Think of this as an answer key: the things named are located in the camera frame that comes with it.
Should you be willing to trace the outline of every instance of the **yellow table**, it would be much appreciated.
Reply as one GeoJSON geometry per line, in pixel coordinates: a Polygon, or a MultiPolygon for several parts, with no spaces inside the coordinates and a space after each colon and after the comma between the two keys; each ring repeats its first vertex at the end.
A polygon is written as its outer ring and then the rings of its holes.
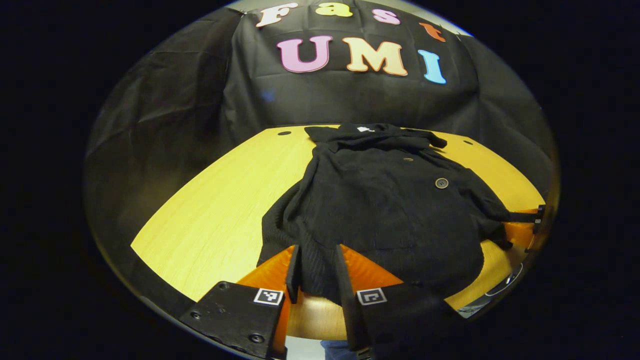
{"type": "MultiPolygon", "coordinates": [[[[529,180],[491,150],[464,136],[434,134],[448,141],[440,154],[471,168],[508,210],[544,204],[529,180]]],[[[262,216],[302,178],[315,146],[303,126],[264,130],[182,187],[147,222],[131,247],[153,271],[194,301],[218,281],[237,282],[257,263],[262,216]],[[278,135],[284,131],[291,134],[278,135]]],[[[489,240],[481,245],[480,276],[446,299],[455,309],[493,288],[526,256],[517,246],[505,252],[489,240]]],[[[345,340],[342,308],[321,297],[302,295],[292,305],[287,334],[345,340]]]]}

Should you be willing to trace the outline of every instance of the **yellow letter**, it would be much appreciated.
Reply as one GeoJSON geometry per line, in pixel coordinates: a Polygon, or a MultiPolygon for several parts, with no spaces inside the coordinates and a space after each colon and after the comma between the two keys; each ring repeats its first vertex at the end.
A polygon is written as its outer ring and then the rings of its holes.
{"type": "Polygon", "coordinates": [[[400,49],[402,47],[393,42],[382,42],[378,50],[374,50],[369,43],[362,38],[343,38],[342,41],[349,44],[351,50],[351,63],[347,65],[347,69],[351,71],[367,71],[369,67],[364,64],[364,59],[369,65],[379,71],[382,62],[385,61],[383,69],[387,74],[405,76],[407,71],[402,66],[402,58],[400,57],[400,49]]]}
{"type": "Polygon", "coordinates": [[[297,3],[290,3],[290,4],[278,5],[272,8],[264,9],[263,11],[261,11],[262,20],[258,24],[256,24],[255,27],[261,28],[265,25],[274,24],[282,20],[281,18],[278,17],[278,15],[285,16],[289,13],[290,8],[297,8],[297,7],[298,7],[297,3]]]}
{"type": "Polygon", "coordinates": [[[349,5],[340,4],[340,3],[322,3],[318,9],[316,9],[316,13],[320,15],[338,15],[342,17],[352,16],[353,13],[349,11],[349,5]]]}

